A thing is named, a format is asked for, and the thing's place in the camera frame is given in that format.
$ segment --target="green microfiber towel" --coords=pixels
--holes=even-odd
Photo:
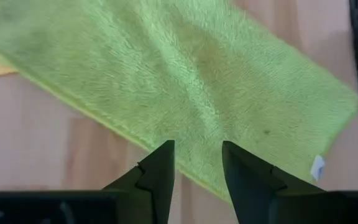
[[[226,0],[3,0],[0,54],[66,103],[229,200],[234,141],[311,181],[358,97]]]

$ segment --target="white label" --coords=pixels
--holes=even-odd
[[[310,174],[318,181],[323,174],[323,168],[326,165],[324,158],[317,155],[314,159],[313,165],[311,166]]]

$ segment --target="wooden surface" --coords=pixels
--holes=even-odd
[[[279,38],[357,90],[346,0],[238,0]],[[16,74],[0,77],[0,189],[98,189],[144,151]],[[358,189],[358,116],[319,185]],[[170,223],[236,223],[232,207],[177,174]]]

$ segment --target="towel tag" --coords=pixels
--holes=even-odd
[[[326,165],[324,158],[317,155],[314,159],[313,165],[311,166],[310,174],[318,181],[323,174],[323,168]]]

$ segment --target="wooden table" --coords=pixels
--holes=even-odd
[[[346,0],[237,0],[279,38],[357,91]],[[146,156],[17,74],[0,77],[0,189],[99,189]],[[358,189],[358,116],[319,186]],[[170,223],[236,223],[231,205],[177,174]]]

